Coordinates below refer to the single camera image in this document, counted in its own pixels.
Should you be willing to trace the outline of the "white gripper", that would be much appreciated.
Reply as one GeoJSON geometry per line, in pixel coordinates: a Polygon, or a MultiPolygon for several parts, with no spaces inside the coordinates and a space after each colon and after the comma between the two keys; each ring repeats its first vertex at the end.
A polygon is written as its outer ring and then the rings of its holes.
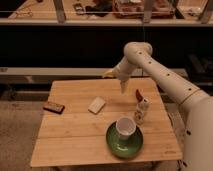
{"type": "Polygon", "coordinates": [[[121,93],[125,93],[128,85],[128,79],[131,77],[133,71],[136,69],[134,64],[131,64],[126,58],[123,58],[114,69],[107,70],[102,77],[114,78],[120,80],[121,93]]]}

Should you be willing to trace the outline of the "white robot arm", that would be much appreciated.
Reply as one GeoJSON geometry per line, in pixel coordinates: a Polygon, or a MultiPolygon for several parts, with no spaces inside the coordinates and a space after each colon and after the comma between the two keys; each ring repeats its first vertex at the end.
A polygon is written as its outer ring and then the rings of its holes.
{"type": "Polygon", "coordinates": [[[213,96],[166,68],[152,55],[146,42],[129,42],[124,57],[104,77],[120,80],[121,92],[136,68],[142,68],[167,95],[187,114],[181,171],[211,171],[213,169],[213,96]]]}

